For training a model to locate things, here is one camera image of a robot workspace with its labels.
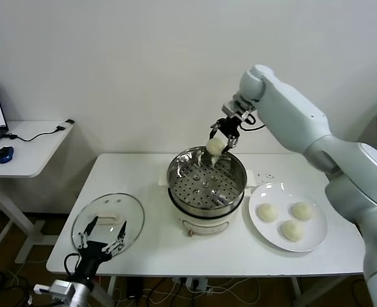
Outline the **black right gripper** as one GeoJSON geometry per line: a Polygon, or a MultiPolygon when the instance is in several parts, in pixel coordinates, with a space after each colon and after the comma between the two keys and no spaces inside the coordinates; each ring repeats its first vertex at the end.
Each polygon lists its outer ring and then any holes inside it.
{"type": "Polygon", "coordinates": [[[227,145],[224,147],[222,154],[234,149],[237,146],[240,133],[238,128],[241,120],[237,117],[226,117],[218,119],[210,128],[212,129],[209,134],[209,139],[213,139],[218,131],[227,136],[227,145]]]}

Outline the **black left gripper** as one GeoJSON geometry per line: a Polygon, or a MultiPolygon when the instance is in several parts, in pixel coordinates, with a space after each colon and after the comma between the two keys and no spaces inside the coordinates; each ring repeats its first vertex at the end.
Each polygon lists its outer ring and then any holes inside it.
{"type": "Polygon", "coordinates": [[[123,221],[121,227],[116,230],[114,227],[109,229],[105,236],[105,243],[97,241],[88,241],[98,216],[95,216],[85,227],[83,232],[78,233],[79,255],[81,260],[76,268],[77,278],[92,278],[96,275],[99,266],[112,259],[112,255],[119,255],[126,246],[126,228],[127,222],[123,221]]]}

